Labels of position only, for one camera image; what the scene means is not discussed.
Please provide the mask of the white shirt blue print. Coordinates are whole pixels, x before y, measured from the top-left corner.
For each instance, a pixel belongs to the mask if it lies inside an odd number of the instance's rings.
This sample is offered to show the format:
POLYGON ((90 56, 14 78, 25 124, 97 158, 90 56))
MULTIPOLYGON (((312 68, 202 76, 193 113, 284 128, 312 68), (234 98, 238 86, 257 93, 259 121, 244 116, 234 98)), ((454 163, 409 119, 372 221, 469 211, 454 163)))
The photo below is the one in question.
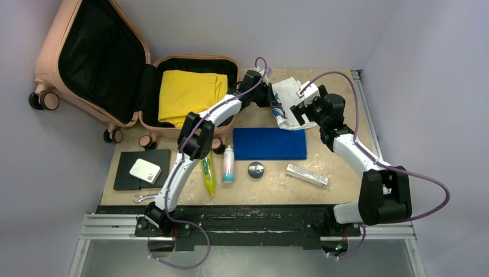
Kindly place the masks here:
POLYGON ((301 82, 293 77, 272 84, 276 103, 271 104, 271 109, 280 129, 301 130, 317 126, 315 122, 310 122, 307 118, 304 120, 304 124, 300 125, 291 111, 293 105, 300 103, 296 93, 300 91, 301 85, 301 82))

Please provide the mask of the blue cloth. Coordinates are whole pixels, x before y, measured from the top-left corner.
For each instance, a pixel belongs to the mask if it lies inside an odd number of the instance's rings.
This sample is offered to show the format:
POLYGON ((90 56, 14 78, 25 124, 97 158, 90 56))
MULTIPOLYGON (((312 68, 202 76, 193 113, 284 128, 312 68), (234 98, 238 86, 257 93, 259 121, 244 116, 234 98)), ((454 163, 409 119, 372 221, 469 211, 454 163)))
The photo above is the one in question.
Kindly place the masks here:
POLYGON ((304 130, 235 128, 233 146, 236 160, 307 159, 304 130))

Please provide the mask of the silver toothpaste box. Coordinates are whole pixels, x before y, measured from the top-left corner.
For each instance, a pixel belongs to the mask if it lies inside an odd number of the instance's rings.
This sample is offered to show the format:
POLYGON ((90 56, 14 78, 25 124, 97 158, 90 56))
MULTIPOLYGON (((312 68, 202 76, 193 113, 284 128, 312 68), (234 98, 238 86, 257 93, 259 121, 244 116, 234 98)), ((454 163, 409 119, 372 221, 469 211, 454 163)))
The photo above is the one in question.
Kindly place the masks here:
POLYGON ((322 175, 302 169, 296 165, 289 164, 286 168, 286 174, 300 179, 319 188, 325 189, 328 185, 328 179, 322 175))

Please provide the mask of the dark round tin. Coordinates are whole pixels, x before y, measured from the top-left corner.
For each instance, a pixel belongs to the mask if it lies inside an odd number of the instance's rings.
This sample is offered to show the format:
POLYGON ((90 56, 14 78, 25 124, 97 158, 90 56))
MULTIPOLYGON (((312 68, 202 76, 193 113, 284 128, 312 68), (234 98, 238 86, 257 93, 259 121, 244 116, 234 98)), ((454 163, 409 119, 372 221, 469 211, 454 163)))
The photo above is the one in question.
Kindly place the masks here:
POLYGON ((260 179, 264 175, 265 167, 260 162, 251 162, 247 169, 248 175, 253 179, 260 179))

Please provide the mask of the white teal spray bottle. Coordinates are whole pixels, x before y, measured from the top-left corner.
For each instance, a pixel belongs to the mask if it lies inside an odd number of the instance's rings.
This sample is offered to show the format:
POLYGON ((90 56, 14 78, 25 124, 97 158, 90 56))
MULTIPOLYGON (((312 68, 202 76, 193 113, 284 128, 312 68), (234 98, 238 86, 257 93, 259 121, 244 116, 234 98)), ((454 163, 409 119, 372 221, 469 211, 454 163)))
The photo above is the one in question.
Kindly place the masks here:
POLYGON ((234 183, 234 161, 234 150, 228 145, 223 153, 223 182, 225 184, 234 183))

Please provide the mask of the yellow cloth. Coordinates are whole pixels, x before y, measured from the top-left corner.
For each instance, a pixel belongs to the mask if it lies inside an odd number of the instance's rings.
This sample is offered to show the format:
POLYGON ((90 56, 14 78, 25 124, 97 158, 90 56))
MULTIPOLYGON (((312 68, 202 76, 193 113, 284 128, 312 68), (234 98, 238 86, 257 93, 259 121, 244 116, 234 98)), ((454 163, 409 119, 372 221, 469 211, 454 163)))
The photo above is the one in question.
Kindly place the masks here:
POLYGON ((168 70, 163 73, 157 120, 176 128, 189 112, 200 113, 222 100, 228 91, 224 74, 168 70))

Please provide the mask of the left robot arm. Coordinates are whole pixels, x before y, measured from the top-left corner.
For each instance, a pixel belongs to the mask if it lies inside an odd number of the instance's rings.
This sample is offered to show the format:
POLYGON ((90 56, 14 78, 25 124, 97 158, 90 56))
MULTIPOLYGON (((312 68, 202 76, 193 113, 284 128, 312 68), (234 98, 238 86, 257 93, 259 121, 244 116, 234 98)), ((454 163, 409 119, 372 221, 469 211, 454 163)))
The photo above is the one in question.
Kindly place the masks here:
POLYGON ((270 105, 268 69, 248 70, 236 88, 211 108, 200 113, 190 112, 184 121, 178 137, 178 154, 168 177, 155 199, 149 203, 137 225, 153 231, 158 236, 167 235, 173 224, 188 224, 173 218, 179 196, 190 174, 200 160, 212 150, 215 129, 226 119, 240 113, 251 103, 264 102, 270 105))

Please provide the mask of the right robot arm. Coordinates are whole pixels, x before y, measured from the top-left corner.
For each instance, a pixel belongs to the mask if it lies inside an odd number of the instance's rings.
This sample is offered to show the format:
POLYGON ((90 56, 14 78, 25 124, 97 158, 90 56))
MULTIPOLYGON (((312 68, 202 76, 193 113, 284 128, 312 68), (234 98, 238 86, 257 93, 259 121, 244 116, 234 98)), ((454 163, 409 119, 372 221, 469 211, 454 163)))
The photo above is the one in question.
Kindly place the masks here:
POLYGON ((355 139, 354 131, 344 123, 344 109, 344 98, 336 94, 316 96, 310 103, 291 107, 301 125, 309 119, 319 126, 321 141, 361 178, 358 201, 335 205, 333 214, 324 219, 325 230, 337 235, 348 223, 372 226, 410 218, 411 192, 403 167, 380 166, 380 160, 355 139))

